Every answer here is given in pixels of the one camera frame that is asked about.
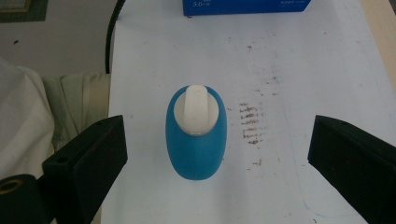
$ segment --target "blue base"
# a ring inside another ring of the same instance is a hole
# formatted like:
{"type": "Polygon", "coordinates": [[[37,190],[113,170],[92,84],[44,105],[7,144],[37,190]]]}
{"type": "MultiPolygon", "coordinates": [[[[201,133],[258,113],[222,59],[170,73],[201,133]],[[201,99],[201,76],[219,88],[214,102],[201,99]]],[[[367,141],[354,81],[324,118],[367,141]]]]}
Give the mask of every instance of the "blue base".
{"type": "Polygon", "coordinates": [[[206,88],[219,105],[219,118],[209,133],[191,136],[177,125],[174,115],[175,102],[187,87],[175,93],[166,114],[165,131],[169,158],[177,173],[190,180],[203,180],[212,176],[221,165],[226,146],[227,118],[224,104],[214,90],[206,88]]]}
{"type": "Polygon", "coordinates": [[[304,11],[311,0],[183,0],[185,16],[304,11]]]}

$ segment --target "table surface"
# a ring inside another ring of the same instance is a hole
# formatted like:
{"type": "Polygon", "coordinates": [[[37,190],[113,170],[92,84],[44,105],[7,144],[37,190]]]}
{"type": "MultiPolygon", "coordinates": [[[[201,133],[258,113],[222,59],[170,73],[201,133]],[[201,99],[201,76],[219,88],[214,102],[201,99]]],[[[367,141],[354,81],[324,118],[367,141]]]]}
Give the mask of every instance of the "table surface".
{"type": "Polygon", "coordinates": [[[365,223],[307,161],[316,114],[396,145],[396,96],[359,0],[193,18],[181,0],[127,1],[112,71],[129,160],[102,223],[365,223]],[[190,84],[227,110],[224,159],[204,181],[177,175],[165,144],[169,101],[190,84]]]}

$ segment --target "white knob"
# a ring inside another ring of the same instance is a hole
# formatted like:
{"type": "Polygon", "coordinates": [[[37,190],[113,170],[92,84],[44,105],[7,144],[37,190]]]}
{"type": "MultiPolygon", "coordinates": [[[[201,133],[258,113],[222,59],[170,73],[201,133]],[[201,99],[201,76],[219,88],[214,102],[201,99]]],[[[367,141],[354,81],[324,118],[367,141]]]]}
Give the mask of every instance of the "white knob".
{"type": "Polygon", "coordinates": [[[174,115],[183,132],[199,136],[208,133],[219,117],[215,97],[202,85],[191,85],[175,102],[174,115]]]}

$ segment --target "yellow ring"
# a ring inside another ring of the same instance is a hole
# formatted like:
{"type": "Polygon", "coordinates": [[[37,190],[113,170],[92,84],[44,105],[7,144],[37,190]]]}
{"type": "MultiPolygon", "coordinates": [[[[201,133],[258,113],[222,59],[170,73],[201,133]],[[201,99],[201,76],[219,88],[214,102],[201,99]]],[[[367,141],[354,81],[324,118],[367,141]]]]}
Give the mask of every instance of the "yellow ring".
{"type": "Polygon", "coordinates": [[[10,192],[18,189],[20,186],[22,186],[22,184],[23,184],[23,181],[21,179],[8,180],[6,183],[3,183],[0,185],[0,194],[10,193],[10,192]],[[12,184],[14,184],[14,186],[12,186],[11,188],[3,189],[3,187],[5,187],[7,185],[12,185],[12,184]]]}

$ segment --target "white fabric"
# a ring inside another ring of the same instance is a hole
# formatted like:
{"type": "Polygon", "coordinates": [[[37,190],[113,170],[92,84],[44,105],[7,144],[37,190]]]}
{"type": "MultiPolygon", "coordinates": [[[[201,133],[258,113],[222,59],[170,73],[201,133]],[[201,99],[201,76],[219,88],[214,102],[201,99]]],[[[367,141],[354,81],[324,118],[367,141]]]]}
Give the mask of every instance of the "white fabric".
{"type": "Polygon", "coordinates": [[[0,179],[42,175],[54,122],[41,77],[0,58],[0,179]]]}

